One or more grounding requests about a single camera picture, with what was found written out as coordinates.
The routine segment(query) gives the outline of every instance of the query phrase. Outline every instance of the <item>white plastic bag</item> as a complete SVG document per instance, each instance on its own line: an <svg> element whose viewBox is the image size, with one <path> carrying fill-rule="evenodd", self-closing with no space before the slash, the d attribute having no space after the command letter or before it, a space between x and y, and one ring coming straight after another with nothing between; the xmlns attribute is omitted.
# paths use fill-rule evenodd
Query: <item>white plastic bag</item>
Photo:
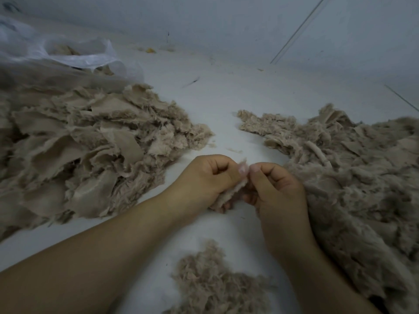
<svg viewBox="0 0 419 314"><path fill-rule="evenodd" d="M68 46L79 55L55 54L60 46ZM144 82L139 66L139 70L130 73L134 78L128 78L125 65L107 39L75 42L63 36L39 33L33 27L3 15L0 15L0 64L7 68L15 82L29 85L54 86L54 77L60 77L62 81L66 76L68 81L64 87L86 85L114 90L112 81L117 87L129 82ZM108 66L113 75L82 71L90 69L93 72L104 66Z"/></svg>

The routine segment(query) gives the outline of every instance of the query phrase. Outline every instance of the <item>fingernail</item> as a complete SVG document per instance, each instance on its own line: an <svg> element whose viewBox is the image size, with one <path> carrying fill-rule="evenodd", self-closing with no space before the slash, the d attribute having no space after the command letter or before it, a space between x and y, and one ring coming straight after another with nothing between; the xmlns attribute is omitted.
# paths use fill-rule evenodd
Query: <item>fingernail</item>
<svg viewBox="0 0 419 314"><path fill-rule="evenodd" d="M241 176L246 176L249 173L249 167L247 165L240 165L238 168L238 172Z"/></svg>
<svg viewBox="0 0 419 314"><path fill-rule="evenodd" d="M251 170L252 172L258 172L258 171L260 170L260 168L259 168L259 166L257 166L256 164L252 164L252 165L250 166L250 170Z"/></svg>

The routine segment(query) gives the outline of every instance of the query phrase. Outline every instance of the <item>white floor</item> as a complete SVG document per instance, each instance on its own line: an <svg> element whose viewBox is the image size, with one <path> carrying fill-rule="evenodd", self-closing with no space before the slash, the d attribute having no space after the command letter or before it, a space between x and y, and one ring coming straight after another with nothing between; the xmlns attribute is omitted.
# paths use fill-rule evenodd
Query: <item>white floor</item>
<svg viewBox="0 0 419 314"><path fill-rule="evenodd" d="M364 79L343 79L333 75L305 72L287 66L244 66L214 56L175 47L175 52L161 51L163 45L152 41L134 42L128 36L93 31L56 22L14 16L43 32L55 32L81 40L97 35L110 38L120 58L133 70L140 65L145 81L163 98L174 99L196 123L206 123L216 134L216 148L186 154L167 172L166 184L148 194L149 198L170 184L183 168L199 154L221 153L249 163L268 161L283 164L287 158L269 150L256 135L237 129L235 112L246 109L261 115L281 113L304 121L332 102L345 110L354 121L374 123L400 116L419 116L418 112L381 84ZM156 49L156 54L140 52L138 47ZM199 77L199 80L182 88ZM79 219L66 225L44 225L21 231L0 244L0 270L68 238L100 220ZM208 212L194 224L169 238L139 274L124 301L120 313L161 313L179 300L170 278L176 262L186 253L202 248L213 238L226 250L227 260L236 271L263 274L274 279L278 289L271 293L273 313L298 313L298 305L281 268L267 253L259 220L254 210L237 204L226 215Z"/></svg>

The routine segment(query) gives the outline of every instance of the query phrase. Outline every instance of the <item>hand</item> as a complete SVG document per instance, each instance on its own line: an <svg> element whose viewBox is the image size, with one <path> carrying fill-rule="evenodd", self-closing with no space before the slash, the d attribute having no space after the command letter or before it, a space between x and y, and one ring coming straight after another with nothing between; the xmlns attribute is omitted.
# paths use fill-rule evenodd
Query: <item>hand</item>
<svg viewBox="0 0 419 314"><path fill-rule="evenodd" d="M304 187L285 168L274 163L251 165L243 200L259 212L266 246L275 257L317 245Z"/></svg>
<svg viewBox="0 0 419 314"><path fill-rule="evenodd" d="M246 174L246 169L225 155L202 155L196 157L162 194L175 202L183 218L193 220L211 206L220 193L238 184Z"/></svg>

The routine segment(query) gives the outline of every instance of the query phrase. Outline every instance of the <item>white surface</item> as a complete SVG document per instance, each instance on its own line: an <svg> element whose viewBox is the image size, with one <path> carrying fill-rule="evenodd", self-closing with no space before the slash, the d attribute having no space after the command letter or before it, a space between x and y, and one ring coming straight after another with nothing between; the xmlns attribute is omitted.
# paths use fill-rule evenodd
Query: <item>white surface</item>
<svg viewBox="0 0 419 314"><path fill-rule="evenodd" d="M282 61L380 79L419 107L419 0L330 0Z"/></svg>
<svg viewBox="0 0 419 314"><path fill-rule="evenodd" d="M187 153L168 169L166 184L152 190L142 200L159 193L175 180L198 154L221 153L237 161L247 157L250 163L284 163L286 157L264 147L261 137L237 129L240 121L235 112L240 109L258 115L263 112L295 115L304 120L317 115L317 110L325 103L333 102L347 111L354 121L366 123L418 116L416 110L380 84L308 73L281 65L261 72L253 66L237 65L180 48L174 53L147 54L136 48L158 48L160 43L134 44L126 36L15 17L41 31L61 32L74 39L97 35L111 38L120 58L133 68L140 64L146 82L162 97L175 99L192 121L206 123L214 131L217 148ZM198 76L198 82L182 88ZM243 153L234 153L227 148ZM79 219L66 225L44 225L32 231L18 232L0 244L0 270L99 222L98 219ZM170 279L174 265L185 253L201 249L207 238L214 238L226 250L227 260L234 270L273 277L278 286L270 295L273 313L298 312L286 276L264 247L254 210L243 203L226 215L208 212L169 238L139 275L120 312L152 314L169 308L179 297Z"/></svg>
<svg viewBox="0 0 419 314"><path fill-rule="evenodd" d="M26 14L269 63L319 0L14 0Z"/></svg>

